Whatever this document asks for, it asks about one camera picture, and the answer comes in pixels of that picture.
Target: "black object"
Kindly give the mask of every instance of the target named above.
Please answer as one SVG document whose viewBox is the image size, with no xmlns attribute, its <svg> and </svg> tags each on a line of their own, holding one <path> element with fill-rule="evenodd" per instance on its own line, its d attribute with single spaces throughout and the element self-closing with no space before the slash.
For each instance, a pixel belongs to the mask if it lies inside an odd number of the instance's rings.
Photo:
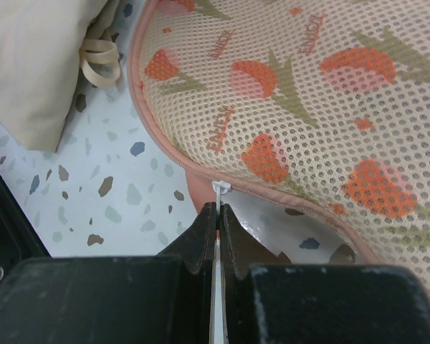
<svg viewBox="0 0 430 344">
<path fill-rule="evenodd" d="M 430 344 L 408 270 L 291 265 L 214 204 L 157 257 L 22 262 L 0 288 L 0 344 L 208 343 L 216 225 L 231 344 Z"/>
<path fill-rule="evenodd" d="M 47 250 L 0 176 L 0 284 L 23 259 L 44 256 Z"/>
<path fill-rule="evenodd" d="M 230 343 L 430 344 L 430 304 L 407 269 L 281 266 L 229 205 L 220 230 Z"/>
</svg>

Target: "beige fabric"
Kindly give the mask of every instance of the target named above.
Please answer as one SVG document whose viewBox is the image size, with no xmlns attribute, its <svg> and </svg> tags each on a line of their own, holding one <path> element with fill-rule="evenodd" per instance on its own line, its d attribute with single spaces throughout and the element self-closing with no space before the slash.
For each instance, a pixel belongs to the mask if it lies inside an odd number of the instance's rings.
<svg viewBox="0 0 430 344">
<path fill-rule="evenodd" d="M 152 3 L 148 128 L 207 178 L 331 211 L 430 295 L 430 0 Z"/>
<path fill-rule="evenodd" d="M 118 0 L 0 0 L 0 122 L 25 147 L 55 151 L 86 30 L 98 39 Z"/>
</svg>

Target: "beige pillow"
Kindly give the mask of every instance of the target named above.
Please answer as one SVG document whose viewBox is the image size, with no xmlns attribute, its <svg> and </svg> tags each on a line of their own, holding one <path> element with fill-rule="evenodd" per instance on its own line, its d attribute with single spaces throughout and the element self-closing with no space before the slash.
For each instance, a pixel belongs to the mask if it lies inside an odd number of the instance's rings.
<svg viewBox="0 0 430 344">
<path fill-rule="evenodd" d="M 0 122 L 25 148 L 56 151 L 87 29 L 99 39 L 118 2 L 0 0 Z"/>
</svg>

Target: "green leaf print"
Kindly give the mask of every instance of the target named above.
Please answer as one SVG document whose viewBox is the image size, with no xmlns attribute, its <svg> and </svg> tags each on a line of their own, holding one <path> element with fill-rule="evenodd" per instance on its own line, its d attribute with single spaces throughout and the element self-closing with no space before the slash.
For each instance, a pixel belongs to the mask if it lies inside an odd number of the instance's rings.
<svg viewBox="0 0 430 344">
<path fill-rule="evenodd" d="M 222 20 L 231 20 L 230 16 L 221 13 L 214 5 L 211 4 L 209 0 L 194 0 L 194 3 L 198 5 L 196 11 L 205 16 L 212 16 L 213 18 L 218 18 Z"/>
<path fill-rule="evenodd" d="M 398 71 L 402 80 L 430 83 L 430 59 L 396 38 L 387 28 L 383 30 L 383 41 L 357 31 L 353 31 L 353 35 L 363 46 L 383 52 L 393 61 L 407 66 L 407 71 Z"/>
<path fill-rule="evenodd" d="M 180 141 L 176 136 L 173 136 L 173 140 L 171 141 L 173 143 L 173 146 L 185 157 L 190 158 L 188 152 L 186 149 L 183 148 L 183 146 L 180 144 Z"/>
<path fill-rule="evenodd" d="M 403 245 L 430 247 L 430 230 L 420 230 L 415 226 L 412 226 L 410 229 L 405 227 L 388 227 L 386 230 L 398 235 L 398 239 L 400 239 L 400 243 Z"/>
<path fill-rule="evenodd" d="M 367 2 L 374 2 L 377 0 L 352 0 L 352 4 L 365 4 Z"/>
<path fill-rule="evenodd" d="M 182 79 L 184 82 L 180 82 L 178 84 L 167 84 L 167 85 L 159 86 L 159 89 L 161 90 L 161 94 L 171 95 L 173 93 L 185 92 L 185 91 L 207 90 L 207 87 L 205 85 L 201 84 L 199 81 L 196 81 L 192 77 L 189 77 L 188 75 L 182 72 L 178 72 L 176 76 Z"/>
<path fill-rule="evenodd" d="M 269 51 L 269 66 L 274 70 L 277 78 L 277 87 L 283 94 L 274 94 L 272 100 L 282 109 L 301 119 L 304 123 L 315 127 L 317 122 L 310 117 L 304 106 L 302 106 L 300 96 L 293 80 L 292 57 L 288 57 L 283 66 L 278 62 L 272 50 Z"/>
<path fill-rule="evenodd" d="M 298 185 L 296 182 L 294 182 L 290 176 L 288 176 L 283 181 L 282 185 L 286 186 L 290 190 L 290 193 L 292 195 L 298 196 L 298 197 L 300 197 L 302 199 L 306 199 L 308 201 L 311 201 L 311 202 L 317 204 L 316 200 L 314 200 L 313 198 L 309 197 L 306 194 L 304 188 L 301 185 Z"/>
</svg>

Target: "mesh bag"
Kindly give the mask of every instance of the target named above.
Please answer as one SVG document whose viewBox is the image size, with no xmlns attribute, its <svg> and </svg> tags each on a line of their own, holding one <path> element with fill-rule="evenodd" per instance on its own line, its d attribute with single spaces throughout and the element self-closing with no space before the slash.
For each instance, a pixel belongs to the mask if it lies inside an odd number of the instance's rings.
<svg viewBox="0 0 430 344">
<path fill-rule="evenodd" d="M 130 84 L 161 147 L 430 295 L 429 0 L 149 1 L 140 26 Z"/>
</svg>

